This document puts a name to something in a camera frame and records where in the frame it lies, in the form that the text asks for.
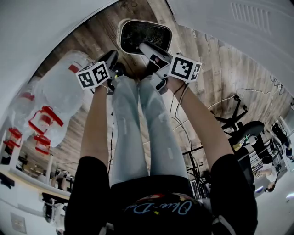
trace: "wooden floor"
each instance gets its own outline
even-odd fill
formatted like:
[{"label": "wooden floor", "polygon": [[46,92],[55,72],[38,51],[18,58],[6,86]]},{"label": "wooden floor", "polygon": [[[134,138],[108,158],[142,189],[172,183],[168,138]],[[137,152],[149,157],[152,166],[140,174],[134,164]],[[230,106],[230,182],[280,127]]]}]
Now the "wooden floor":
[{"label": "wooden floor", "polygon": [[[288,113],[292,97],[284,89],[281,90],[282,94],[279,95],[279,91],[273,85],[270,79],[271,75],[267,70],[225,42],[177,25],[164,0],[120,1],[103,10],[78,27],[55,48],[39,67],[36,75],[42,77],[71,49],[85,52],[92,59],[97,59],[105,52],[115,49],[119,51],[119,60],[127,66],[128,73],[132,76],[139,77],[146,67],[146,59],[142,56],[125,54],[119,50],[116,44],[117,26],[121,20],[126,18],[148,20],[170,27],[173,31],[170,53],[175,54],[181,52],[183,55],[203,63],[202,71],[197,82],[191,84],[190,88],[207,107],[222,99],[238,94],[242,98],[242,105],[245,104],[249,110],[248,114],[242,119],[242,122],[245,124],[253,120],[260,120],[266,123],[266,129],[280,115],[284,116]],[[245,89],[260,90],[266,95]],[[71,174],[75,174],[77,168],[80,143],[91,99],[92,94],[87,91],[83,106],[70,120],[66,138],[57,148],[51,149],[52,154],[57,159],[58,167],[68,170]],[[170,92],[164,95],[164,101],[168,110],[170,110],[171,99],[172,94]],[[216,116],[228,118],[232,115],[236,103],[234,99],[231,99],[217,104],[211,110]],[[177,102],[174,102],[172,109],[173,116],[176,106]],[[109,149],[113,124],[111,113],[111,97],[108,97],[107,125]],[[179,110],[179,116],[181,121],[184,122],[193,147],[200,146],[201,144],[197,135],[181,109]],[[149,137],[141,111],[140,119],[147,164],[150,167]],[[189,150],[189,142],[184,131],[172,119],[170,121],[182,151]],[[112,154],[115,151],[115,142],[116,130],[114,130]],[[34,145],[35,142],[29,139],[23,145],[22,151],[28,153],[29,157],[36,160],[39,164],[45,164],[48,157],[37,153],[34,150]],[[194,157],[199,164],[204,164],[203,168],[207,167],[203,151],[194,153]],[[185,158],[185,161],[190,166],[189,159]]]}]

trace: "light blue jeans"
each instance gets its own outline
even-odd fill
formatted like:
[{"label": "light blue jeans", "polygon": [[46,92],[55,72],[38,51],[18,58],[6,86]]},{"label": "light blue jeans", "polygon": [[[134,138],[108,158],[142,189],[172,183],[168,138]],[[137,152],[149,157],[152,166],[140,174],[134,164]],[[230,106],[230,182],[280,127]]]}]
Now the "light blue jeans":
[{"label": "light blue jeans", "polygon": [[171,129],[164,101],[150,81],[151,78],[147,77],[137,85],[125,76],[117,79],[113,113],[118,127],[118,139],[111,185],[148,176],[138,113],[139,95],[150,138],[150,175],[187,178],[184,158]]}]

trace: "black t-shirt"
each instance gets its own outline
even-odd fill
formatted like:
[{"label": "black t-shirt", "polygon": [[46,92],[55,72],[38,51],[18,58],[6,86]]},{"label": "black t-shirt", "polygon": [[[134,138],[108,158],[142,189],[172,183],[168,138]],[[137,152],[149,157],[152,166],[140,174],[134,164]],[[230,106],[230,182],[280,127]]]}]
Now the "black t-shirt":
[{"label": "black t-shirt", "polygon": [[211,169],[210,213],[192,198],[186,178],[160,175],[109,187],[106,166],[80,159],[65,217],[65,234],[99,234],[106,224],[115,234],[230,234],[212,226],[222,216],[237,235],[254,234],[257,206],[234,155]]}]

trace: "air vent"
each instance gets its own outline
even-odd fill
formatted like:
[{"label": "air vent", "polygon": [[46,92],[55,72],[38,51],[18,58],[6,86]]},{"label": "air vent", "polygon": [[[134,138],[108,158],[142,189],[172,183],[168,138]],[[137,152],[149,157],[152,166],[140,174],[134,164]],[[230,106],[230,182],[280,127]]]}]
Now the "air vent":
[{"label": "air vent", "polygon": [[235,21],[271,34],[268,11],[239,3],[231,3],[231,7]]}]

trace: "hand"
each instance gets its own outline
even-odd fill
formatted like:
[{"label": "hand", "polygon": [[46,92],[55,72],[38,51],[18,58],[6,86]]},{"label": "hand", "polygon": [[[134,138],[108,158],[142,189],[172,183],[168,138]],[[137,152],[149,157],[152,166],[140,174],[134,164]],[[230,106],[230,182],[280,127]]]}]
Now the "hand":
[{"label": "hand", "polygon": [[181,86],[183,86],[184,81],[174,78],[174,77],[168,77],[167,82],[167,88],[172,91],[172,93],[175,93]]}]

